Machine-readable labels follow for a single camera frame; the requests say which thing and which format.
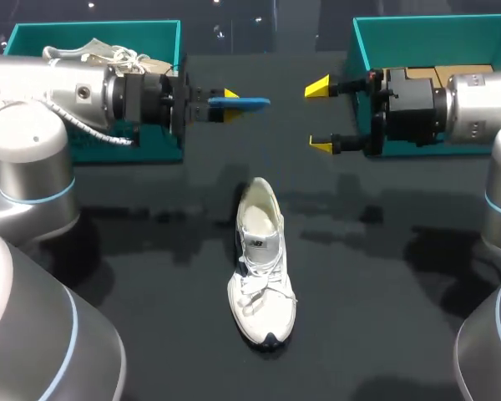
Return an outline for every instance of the dark background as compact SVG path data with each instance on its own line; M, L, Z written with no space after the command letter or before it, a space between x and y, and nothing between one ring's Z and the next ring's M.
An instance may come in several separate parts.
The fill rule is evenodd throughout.
M461 399L456 332L501 282L478 241L487 159L328 156L308 135L354 134L348 100L302 94L345 57L353 16L501 12L490 3L0 2L0 48L15 22L179 18L197 82L271 99L232 124L195 124L183 165L77 168L82 220L25 250L119 330L125 401ZM245 345L226 294L230 214L253 176L280 200L299 299L273 354Z

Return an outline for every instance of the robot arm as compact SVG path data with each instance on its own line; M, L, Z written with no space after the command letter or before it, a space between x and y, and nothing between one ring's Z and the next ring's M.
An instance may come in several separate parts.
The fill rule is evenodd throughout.
M158 124L181 144L190 121L222 122L208 107L209 98L225 96L224 89L202 91L190 86L185 62L178 77L164 74L117 76L108 65L92 66L71 60L0 55L0 109L7 101L35 99L99 140L113 145L139 145L139 136L124 140L105 135L120 120ZM197 103L194 113L190 104Z
M342 84L336 79L327 82L328 96L365 92L372 106L369 135L311 139L311 145L333 154L362 150L380 155L385 139L417 146L441 140L486 145L501 130L501 71L454 75L442 89L435 89L431 79L409 79L405 69L374 70L364 79Z
M120 77L107 65L0 55L0 236L18 246L61 235L78 220L64 122L123 146L140 146L139 136L100 131L117 121L157 124L182 146L186 123L225 121L225 98L237 96L191 86L185 61L178 76Z

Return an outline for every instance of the white coiled cable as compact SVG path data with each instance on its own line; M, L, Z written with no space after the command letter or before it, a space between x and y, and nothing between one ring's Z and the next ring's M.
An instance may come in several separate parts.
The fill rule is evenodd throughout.
M85 123L71 115L69 112L55 104L52 100L49 99L40 99L34 96L28 96L24 99L8 99L7 97L3 97L0 95L0 110L8 107L12 102L29 102L36 101L46 105L49 109L51 109L54 113L59 115L62 119L67 120L69 123L74 125L75 127L81 129L83 132L92 135L97 140L101 140L102 142L107 142L112 145L120 145L120 146L132 146L134 142L132 140L126 138L118 138L111 135L106 135L101 132L98 132L95 129L87 126Z

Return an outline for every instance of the cable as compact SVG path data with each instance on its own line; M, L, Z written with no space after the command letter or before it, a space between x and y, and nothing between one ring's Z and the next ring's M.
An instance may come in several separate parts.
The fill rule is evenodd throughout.
M144 74L146 70L141 65L141 61L145 59L150 59L146 54L137 54L134 50L129 48L124 48L122 46L112 46L115 50L113 57L96 56L102 60L106 60L109 65L114 67L125 67L129 71L136 71Z
M11 102L27 102L27 101L36 101L46 105L49 109L51 109L54 113L59 115L62 119L67 120L69 123L74 125L75 127L81 129L83 132L92 135L97 140L101 140L102 142L107 142L112 145L120 145L120 146L132 146L134 142L132 140L126 138L117 138L111 135L106 135L101 132L98 132L95 129L87 126L85 123L71 115L66 110L62 109L60 106L55 104L53 101L48 99L39 99L34 96L28 96L25 99L9 99L7 97L3 97L0 95L0 110L8 107Z
M164 75L167 75L167 73L172 69L174 70L176 67L180 66L180 64L171 64L171 66L169 67L169 69L167 71L164 72Z

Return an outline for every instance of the black table surface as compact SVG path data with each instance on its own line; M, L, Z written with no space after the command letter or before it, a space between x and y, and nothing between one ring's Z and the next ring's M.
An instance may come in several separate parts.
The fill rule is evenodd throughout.
M25 251L116 326L125 401L461 399L456 333L501 280L478 244L488 160L309 147L355 132L348 99L303 98L342 57L191 56L196 82L271 107L193 125L183 165L76 168L82 220ZM254 176L279 199L299 300L276 353L247 347L226 293L235 193Z

